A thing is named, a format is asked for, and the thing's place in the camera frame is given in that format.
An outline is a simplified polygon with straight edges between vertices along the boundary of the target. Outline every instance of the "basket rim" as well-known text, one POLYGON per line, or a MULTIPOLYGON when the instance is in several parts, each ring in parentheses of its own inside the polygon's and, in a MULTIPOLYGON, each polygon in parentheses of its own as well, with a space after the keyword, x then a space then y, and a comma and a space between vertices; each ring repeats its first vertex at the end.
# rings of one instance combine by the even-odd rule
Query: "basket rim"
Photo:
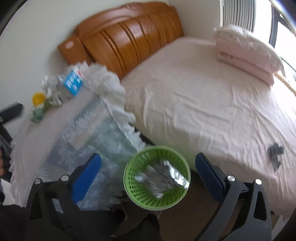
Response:
MULTIPOLYGON (((173 148, 171 148, 171 147, 161 146, 161 145, 149 146, 149 147, 146 147, 144 150, 142 150, 142 151, 140 151, 140 152, 134 154, 130 160, 132 160, 133 158, 135 158, 135 157, 138 156, 138 155, 142 155, 143 153, 145 153, 145 152, 147 152, 147 151, 149 151, 149 150, 151 150, 151 149, 159 149, 159 150, 161 150, 161 149, 165 149, 165 150, 168 150, 168 151, 171 151, 171 152, 174 152, 175 154, 177 154, 177 155, 182 159, 183 163, 184 163, 185 166, 186 166, 186 169, 187 169, 188 174, 189 174, 189 175, 188 175, 188 177, 189 177, 189 178, 188 178, 188 181, 189 181, 189 186, 190 186, 190 182, 191 182, 191 173, 190 173, 190 167, 189 167, 189 164, 188 164, 188 162, 186 161, 185 157, 184 157, 181 153, 179 153, 178 151, 176 151, 175 149, 173 149, 173 148)), ((146 206, 143 207, 140 203, 137 203, 137 202, 133 199, 133 197, 130 195, 130 193, 128 192, 128 190, 127 190, 127 188, 126 188, 126 182, 125 182, 125 179, 126 179, 126 171, 127 171, 128 166, 129 166, 129 164, 130 164, 130 160, 129 160, 129 162, 128 162, 127 165, 126 165, 126 168, 124 169, 124 174, 123 174, 123 184, 124 184, 124 189, 125 189, 125 191, 126 191, 128 197, 132 200, 132 202, 133 202, 134 204, 136 204, 137 206, 139 206, 139 207, 141 207, 141 208, 143 208, 143 209, 149 210, 149 211, 161 211, 161 210, 166 210, 166 209, 169 209, 169 208, 175 206, 176 204, 178 204, 178 203, 179 203, 179 202, 185 197, 185 195, 186 195, 188 189, 185 190, 184 194, 182 194, 182 197, 181 197, 176 203, 173 203, 173 204, 171 204, 171 205, 169 205, 169 206, 167 206, 167 207, 148 208, 148 207, 146 207, 146 206)))

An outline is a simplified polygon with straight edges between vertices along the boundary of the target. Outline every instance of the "bed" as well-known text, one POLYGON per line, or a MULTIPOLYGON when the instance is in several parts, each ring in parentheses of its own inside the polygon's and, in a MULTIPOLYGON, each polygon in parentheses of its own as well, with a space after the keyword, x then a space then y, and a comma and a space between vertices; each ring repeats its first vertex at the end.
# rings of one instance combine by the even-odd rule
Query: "bed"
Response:
POLYGON ((155 144, 180 151, 194 168, 203 152, 225 174, 265 187, 270 208, 296 206, 296 98, 279 80, 271 88, 218 62, 215 42, 184 37, 174 7, 129 3, 80 23, 58 46, 69 64, 105 65, 126 90, 125 109, 155 144), (274 171, 267 148, 285 148, 274 171))

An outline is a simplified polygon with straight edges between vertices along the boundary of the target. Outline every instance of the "person's hand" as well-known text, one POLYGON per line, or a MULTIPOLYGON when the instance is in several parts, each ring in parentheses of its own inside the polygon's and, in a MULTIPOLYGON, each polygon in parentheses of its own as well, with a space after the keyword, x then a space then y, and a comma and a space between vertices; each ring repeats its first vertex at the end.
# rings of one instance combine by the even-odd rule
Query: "person's hand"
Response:
POLYGON ((2 159, 2 151, 0 150, 0 177, 4 176, 5 170, 3 169, 4 161, 2 159))

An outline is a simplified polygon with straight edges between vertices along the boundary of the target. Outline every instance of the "yellow flower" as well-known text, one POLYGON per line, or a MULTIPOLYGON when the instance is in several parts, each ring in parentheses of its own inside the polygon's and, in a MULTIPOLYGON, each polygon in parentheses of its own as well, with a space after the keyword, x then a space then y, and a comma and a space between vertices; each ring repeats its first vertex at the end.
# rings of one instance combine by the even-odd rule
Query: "yellow flower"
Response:
POLYGON ((42 92, 35 93, 32 97, 33 105, 36 107, 45 101, 45 95, 42 92))

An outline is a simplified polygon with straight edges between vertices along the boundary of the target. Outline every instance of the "pillow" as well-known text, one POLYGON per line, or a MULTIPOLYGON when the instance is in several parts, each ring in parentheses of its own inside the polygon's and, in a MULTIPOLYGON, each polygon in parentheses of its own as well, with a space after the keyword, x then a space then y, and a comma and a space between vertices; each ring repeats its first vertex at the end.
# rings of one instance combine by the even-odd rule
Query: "pillow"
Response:
POLYGON ((284 70, 281 57, 274 48, 241 27, 227 26, 215 30, 214 38, 221 52, 243 59, 270 74, 284 70))
POLYGON ((255 65, 252 65, 244 60, 235 58, 232 55, 221 53, 221 52, 217 53, 217 59, 221 62, 224 62, 226 64, 229 64, 241 70, 244 70, 245 72, 255 76, 256 78, 260 79, 261 81, 263 81, 268 85, 273 86, 274 84, 273 74, 270 74, 261 69, 258 69, 255 65))

